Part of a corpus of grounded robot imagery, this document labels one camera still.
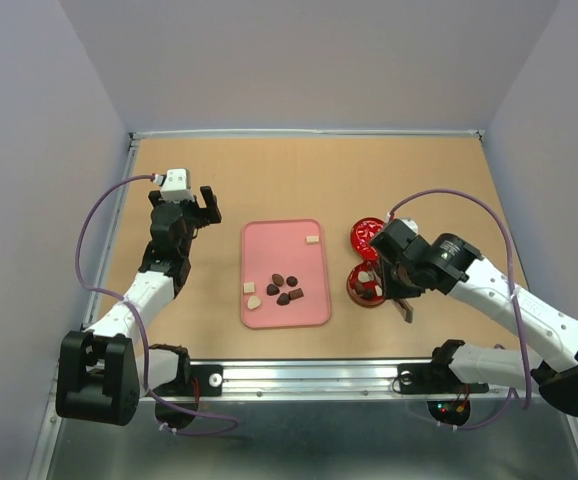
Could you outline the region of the brown oval chocolate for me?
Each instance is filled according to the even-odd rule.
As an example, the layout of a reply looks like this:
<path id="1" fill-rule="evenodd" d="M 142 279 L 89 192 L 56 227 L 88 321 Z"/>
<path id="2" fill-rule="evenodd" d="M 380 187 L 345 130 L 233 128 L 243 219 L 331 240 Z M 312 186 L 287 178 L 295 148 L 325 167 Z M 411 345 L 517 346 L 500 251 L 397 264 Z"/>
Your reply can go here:
<path id="1" fill-rule="evenodd" d="M 280 274 L 273 274 L 271 276 L 271 280 L 272 283 L 275 284 L 276 286 L 282 286 L 285 283 L 284 277 Z"/>

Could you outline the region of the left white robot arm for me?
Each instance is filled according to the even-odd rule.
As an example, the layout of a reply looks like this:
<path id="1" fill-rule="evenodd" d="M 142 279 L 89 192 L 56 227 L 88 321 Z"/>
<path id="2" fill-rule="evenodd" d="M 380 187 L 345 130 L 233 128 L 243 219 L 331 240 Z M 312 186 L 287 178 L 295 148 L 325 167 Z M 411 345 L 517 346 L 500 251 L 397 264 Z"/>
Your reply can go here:
<path id="1" fill-rule="evenodd" d="M 115 303 L 102 318 L 61 342 L 56 412 L 63 418 L 124 426 L 140 398 L 157 389 L 198 390 L 187 349 L 150 345 L 146 327 L 186 284 L 198 231 L 220 223 L 222 216 L 209 186 L 199 195 L 160 188 L 148 198 L 151 239 L 129 289 L 113 293 Z"/>

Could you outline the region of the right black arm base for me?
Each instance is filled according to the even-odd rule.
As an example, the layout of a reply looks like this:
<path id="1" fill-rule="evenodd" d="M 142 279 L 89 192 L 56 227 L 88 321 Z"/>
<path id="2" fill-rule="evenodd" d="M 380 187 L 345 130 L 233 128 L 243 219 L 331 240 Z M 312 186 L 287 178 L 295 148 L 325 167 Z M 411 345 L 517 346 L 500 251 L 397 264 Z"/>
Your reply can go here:
<path id="1" fill-rule="evenodd" d="M 392 390 L 402 395 L 440 396 L 428 400 L 432 418 L 441 425 L 464 427 L 471 414 L 471 396 L 489 392 L 486 383 L 465 383 L 439 363 L 415 362 L 398 366 Z"/>

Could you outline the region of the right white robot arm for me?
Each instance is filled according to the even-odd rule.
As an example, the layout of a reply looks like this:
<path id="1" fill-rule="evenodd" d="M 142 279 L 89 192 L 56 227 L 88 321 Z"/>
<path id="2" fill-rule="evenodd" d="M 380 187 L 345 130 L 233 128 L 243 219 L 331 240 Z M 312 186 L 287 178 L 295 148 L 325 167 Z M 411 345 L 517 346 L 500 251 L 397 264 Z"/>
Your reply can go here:
<path id="1" fill-rule="evenodd" d="M 394 300 L 439 292 L 484 314 L 516 335 L 515 350 L 448 340 L 436 348 L 423 376 L 451 390 L 487 384 L 529 392 L 578 417 L 578 320 L 550 306 L 502 273 L 473 245 L 444 233 L 427 242 L 414 222 L 396 219 L 370 241 L 380 260 L 384 293 Z"/>

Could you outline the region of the metal tongs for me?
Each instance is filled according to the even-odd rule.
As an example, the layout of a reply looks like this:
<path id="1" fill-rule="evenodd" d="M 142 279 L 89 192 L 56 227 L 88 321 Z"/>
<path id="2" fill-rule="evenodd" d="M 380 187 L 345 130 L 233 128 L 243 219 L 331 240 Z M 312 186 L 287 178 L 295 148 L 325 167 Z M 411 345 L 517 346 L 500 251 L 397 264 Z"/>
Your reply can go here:
<path id="1" fill-rule="evenodd" d="M 379 273 L 379 263 L 374 263 L 377 266 L 377 270 Z M 406 282 L 400 280 L 397 277 L 397 274 L 395 273 L 395 270 L 392 270 L 394 277 L 399 281 L 400 283 L 400 298 L 396 299 L 396 300 L 385 300 L 388 302 L 391 302 L 395 305 L 395 307 L 398 309 L 398 311 L 400 312 L 400 314 L 402 315 L 404 321 L 408 324 L 412 324 L 413 323 L 413 318 L 414 318 L 414 309 L 411 306 L 409 300 L 411 298 L 414 298 L 418 293 L 419 293 L 419 289 L 417 287 L 413 287 L 411 285 L 408 285 Z"/>

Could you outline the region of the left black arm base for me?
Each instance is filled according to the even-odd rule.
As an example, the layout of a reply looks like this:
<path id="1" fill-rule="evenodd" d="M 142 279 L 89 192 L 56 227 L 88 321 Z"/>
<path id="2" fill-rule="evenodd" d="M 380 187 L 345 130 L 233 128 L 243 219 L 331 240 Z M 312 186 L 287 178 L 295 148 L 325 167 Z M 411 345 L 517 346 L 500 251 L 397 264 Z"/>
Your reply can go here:
<path id="1" fill-rule="evenodd" d="M 223 379 L 222 365 L 218 363 L 194 365 L 185 347 L 165 344 L 154 344 L 149 347 L 150 388 L 162 398 L 192 398 L 192 401 L 177 403 L 177 406 L 198 411 L 203 396 L 222 395 Z"/>

